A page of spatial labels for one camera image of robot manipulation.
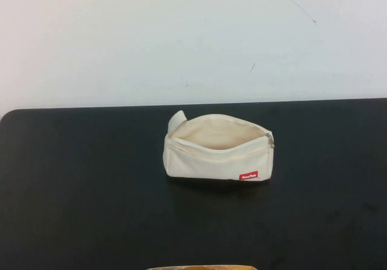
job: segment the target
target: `white wall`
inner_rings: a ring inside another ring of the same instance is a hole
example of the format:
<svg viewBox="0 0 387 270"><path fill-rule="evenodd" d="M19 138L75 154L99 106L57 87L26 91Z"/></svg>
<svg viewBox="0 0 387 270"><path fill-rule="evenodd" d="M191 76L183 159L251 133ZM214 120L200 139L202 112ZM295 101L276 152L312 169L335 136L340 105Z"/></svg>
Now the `white wall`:
<svg viewBox="0 0 387 270"><path fill-rule="evenodd" d="M0 0L0 116L386 97L386 9L387 0Z"/></svg>

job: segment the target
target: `white canvas pouch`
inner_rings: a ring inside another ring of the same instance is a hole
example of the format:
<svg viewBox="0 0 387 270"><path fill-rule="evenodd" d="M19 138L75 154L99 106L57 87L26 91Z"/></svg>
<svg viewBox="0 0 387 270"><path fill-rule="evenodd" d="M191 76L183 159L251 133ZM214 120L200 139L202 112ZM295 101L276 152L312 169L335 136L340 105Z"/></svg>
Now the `white canvas pouch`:
<svg viewBox="0 0 387 270"><path fill-rule="evenodd" d="M272 176L273 133L245 120L208 114L168 123L163 161L171 177L263 181Z"/></svg>

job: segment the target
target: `black table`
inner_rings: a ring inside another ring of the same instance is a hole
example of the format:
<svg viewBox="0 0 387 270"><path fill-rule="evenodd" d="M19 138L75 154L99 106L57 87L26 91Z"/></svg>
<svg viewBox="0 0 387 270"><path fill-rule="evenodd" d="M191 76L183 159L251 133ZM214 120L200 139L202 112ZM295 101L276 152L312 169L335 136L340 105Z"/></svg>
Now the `black table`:
<svg viewBox="0 0 387 270"><path fill-rule="evenodd" d="M180 109L272 130L271 181L167 178ZM386 99L12 111L0 269L386 269L386 130Z"/></svg>

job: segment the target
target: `red label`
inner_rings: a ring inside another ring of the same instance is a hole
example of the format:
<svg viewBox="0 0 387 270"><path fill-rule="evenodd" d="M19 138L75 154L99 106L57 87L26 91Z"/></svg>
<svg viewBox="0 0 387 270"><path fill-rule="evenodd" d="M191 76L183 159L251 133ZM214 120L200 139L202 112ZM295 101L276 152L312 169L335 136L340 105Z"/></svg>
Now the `red label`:
<svg viewBox="0 0 387 270"><path fill-rule="evenodd" d="M246 180L246 179L251 179L251 178L258 178L258 171L253 171L250 173L245 173L239 175L239 180Z"/></svg>

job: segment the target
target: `zipper pull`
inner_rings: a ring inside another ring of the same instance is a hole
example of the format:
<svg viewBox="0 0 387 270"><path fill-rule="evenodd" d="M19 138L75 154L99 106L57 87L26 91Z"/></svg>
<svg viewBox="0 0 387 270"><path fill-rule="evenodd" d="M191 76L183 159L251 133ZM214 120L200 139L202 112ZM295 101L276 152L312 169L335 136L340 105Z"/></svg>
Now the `zipper pull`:
<svg viewBox="0 0 387 270"><path fill-rule="evenodd" d="M274 141L273 141L272 135L267 133L265 136L268 137L268 143L270 144L270 148L274 148L276 145L274 145Z"/></svg>

